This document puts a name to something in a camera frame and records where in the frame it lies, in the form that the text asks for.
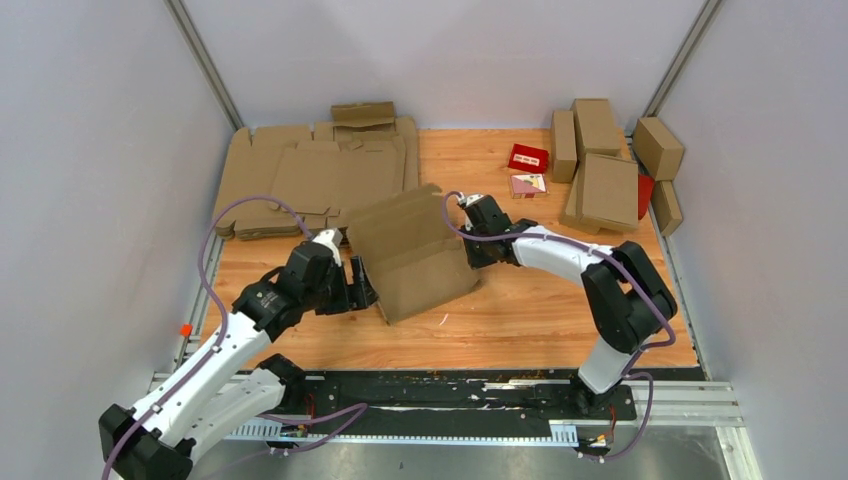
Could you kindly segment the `brown cardboard box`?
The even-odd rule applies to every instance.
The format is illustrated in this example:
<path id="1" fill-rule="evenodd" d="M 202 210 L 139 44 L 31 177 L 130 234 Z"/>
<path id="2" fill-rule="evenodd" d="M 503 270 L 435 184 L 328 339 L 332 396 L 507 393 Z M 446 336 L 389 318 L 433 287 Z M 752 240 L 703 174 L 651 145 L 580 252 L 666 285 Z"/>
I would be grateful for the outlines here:
<path id="1" fill-rule="evenodd" d="M 473 292 L 481 277 L 442 216 L 443 192 L 427 184 L 346 214 L 352 252 L 389 324 Z"/>

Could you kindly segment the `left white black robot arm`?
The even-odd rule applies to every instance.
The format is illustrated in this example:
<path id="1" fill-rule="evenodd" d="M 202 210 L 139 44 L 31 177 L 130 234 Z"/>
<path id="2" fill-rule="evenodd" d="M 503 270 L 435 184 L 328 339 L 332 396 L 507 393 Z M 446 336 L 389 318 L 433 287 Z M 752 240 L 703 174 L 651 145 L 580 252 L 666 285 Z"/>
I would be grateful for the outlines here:
<path id="1" fill-rule="evenodd" d="M 260 362 L 239 385 L 223 387 L 305 313 L 364 310 L 376 300 L 361 258 L 341 259 L 335 231 L 302 242 L 285 265 L 244 288 L 221 326 L 157 390 L 101 415 L 102 476 L 185 479 L 212 446 L 249 419 L 274 408 L 298 411 L 306 400 L 305 373 L 280 354 Z"/>

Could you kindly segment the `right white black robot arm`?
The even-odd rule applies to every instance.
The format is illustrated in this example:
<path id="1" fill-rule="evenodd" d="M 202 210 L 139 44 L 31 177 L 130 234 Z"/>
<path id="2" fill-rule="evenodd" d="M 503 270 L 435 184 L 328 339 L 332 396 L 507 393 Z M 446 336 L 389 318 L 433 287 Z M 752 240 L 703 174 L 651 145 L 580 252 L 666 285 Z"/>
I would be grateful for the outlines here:
<path id="1" fill-rule="evenodd" d="M 660 331 L 671 333 L 678 306 L 653 262 L 637 243 L 595 245 L 557 234 L 537 222 L 512 221 L 490 195 L 456 196 L 465 215 L 458 229 L 469 265 L 507 263 L 545 271 L 583 288 L 599 338 L 579 367 L 571 403 L 596 417 L 610 390 Z"/>

